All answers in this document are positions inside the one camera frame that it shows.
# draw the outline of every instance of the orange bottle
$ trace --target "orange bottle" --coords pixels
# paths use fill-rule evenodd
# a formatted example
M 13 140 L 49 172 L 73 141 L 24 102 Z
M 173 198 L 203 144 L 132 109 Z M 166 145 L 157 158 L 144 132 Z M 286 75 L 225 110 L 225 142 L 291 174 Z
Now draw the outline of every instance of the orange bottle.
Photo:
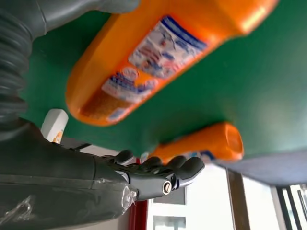
M 204 162 L 219 159 L 240 160 L 244 155 L 239 131 L 228 122 L 216 123 L 200 131 L 158 146 L 150 157 L 159 157 L 167 164 L 174 157 L 200 157 Z
M 141 0 L 111 16 L 74 66 L 67 104 L 82 122 L 115 124 L 218 46 L 250 33 L 276 3 Z

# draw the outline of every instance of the metal screw head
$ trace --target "metal screw head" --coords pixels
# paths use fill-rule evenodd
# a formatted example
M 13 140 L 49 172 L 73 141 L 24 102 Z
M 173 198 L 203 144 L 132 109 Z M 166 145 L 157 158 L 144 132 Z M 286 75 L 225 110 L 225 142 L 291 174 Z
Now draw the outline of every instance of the metal screw head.
M 164 195 L 168 195 L 172 191 L 172 184 L 170 181 L 166 181 L 163 183 L 162 189 Z

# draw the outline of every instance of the white bottle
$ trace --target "white bottle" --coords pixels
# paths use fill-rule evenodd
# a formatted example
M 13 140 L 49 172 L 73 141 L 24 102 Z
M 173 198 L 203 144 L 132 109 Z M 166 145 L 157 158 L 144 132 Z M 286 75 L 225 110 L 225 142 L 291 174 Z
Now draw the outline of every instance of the white bottle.
M 67 121 L 68 115 L 63 109 L 51 109 L 42 125 L 41 132 L 50 142 L 60 144 Z

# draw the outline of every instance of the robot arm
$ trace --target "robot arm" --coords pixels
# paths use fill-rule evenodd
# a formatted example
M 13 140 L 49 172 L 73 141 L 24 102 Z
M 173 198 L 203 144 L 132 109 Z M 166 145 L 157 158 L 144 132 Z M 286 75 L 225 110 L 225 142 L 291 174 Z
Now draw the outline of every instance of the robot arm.
M 32 42 L 90 10 L 127 12 L 138 0 L 0 1 L 0 229 L 54 229 L 116 218 L 137 200 L 166 196 L 192 182 L 200 159 L 157 158 L 122 166 L 46 141 L 19 118 Z

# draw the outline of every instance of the green table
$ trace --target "green table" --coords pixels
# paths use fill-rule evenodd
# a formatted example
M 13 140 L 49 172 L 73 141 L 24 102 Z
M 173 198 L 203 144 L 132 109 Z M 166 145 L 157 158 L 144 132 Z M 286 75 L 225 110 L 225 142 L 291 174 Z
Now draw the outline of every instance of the green table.
M 222 45 L 122 122 L 94 127 L 70 117 L 64 135 L 139 155 L 228 120 L 241 133 L 247 158 L 305 148 L 306 12 L 307 1 L 282 0 L 253 34 Z M 91 12 L 35 41 L 23 117 L 40 127 L 49 109 L 67 111 L 70 72 L 108 17 Z

